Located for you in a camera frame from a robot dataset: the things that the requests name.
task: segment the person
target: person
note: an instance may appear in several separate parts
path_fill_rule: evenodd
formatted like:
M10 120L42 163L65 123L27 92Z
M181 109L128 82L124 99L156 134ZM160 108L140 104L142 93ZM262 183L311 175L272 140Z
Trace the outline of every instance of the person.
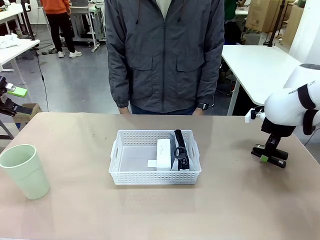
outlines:
M70 52L70 58L82 56L80 51L76 51L72 37L72 30L69 21L71 13L69 0L40 0L48 19L51 36L59 58L63 58L65 53L62 49L59 28L61 28L66 46Z
M246 0L224 0L224 18L225 21L231 21L236 17L237 6L243 7Z
M242 32L236 23L236 9L237 6L242 7L246 0L224 0L224 44L236 45L241 44Z
M121 114L203 115L224 45L224 0L105 0L109 84Z

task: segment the hand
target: hand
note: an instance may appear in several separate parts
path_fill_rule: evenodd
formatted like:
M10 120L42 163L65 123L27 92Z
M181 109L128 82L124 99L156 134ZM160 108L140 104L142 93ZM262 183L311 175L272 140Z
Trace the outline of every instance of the hand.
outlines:
M124 115L131 114L128 107L118 107L118 109L120 114L124 114Z
M194 112L192 113L193 116L202 116L205 114L205 111L203 111L201 108L197 107Z

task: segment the plastic cup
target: plastic cup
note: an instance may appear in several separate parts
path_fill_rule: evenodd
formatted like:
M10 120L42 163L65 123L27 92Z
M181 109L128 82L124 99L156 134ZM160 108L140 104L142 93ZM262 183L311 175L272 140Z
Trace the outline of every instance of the plastic cup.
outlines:
M31 200L39 199L50 189L37 149L30 144L13 146L0 155L0 167Z

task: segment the jeans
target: jeans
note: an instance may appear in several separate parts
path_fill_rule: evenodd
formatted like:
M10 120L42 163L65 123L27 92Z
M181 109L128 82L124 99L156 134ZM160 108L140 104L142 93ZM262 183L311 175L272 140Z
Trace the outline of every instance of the jeans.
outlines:
M59 14L47 14L48 22L51 28L51 36L54 46L58 52L62 52L62 44L60 41L59 28L61 28L64 36L64 40L68 50L71 53L75 52L75 45L72 37L71 23L69 21L69 15L64 13Z
M131 104L131 110L133 114L137 115L192 115L196 110L196 106L189 107L187 109L166 112L166 113L158 113L154 111L143 110L140 107Z

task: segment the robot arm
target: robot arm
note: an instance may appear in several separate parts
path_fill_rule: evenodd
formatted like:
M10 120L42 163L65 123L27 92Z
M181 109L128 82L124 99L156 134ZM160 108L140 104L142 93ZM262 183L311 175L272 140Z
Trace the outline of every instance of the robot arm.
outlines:
M300 65L284 88L271 94L259 108L252 108L245 121L262 118L261 131L270 136L265 145L257 144L251 153L263 162L285 168L288 153L277 149L281 138L289 137L296 126L311 135L320 123L320 66Z
M320 123L320 66L303 64L290 76L286 88L271 94L265 101L264 112L272 123L284 126Z

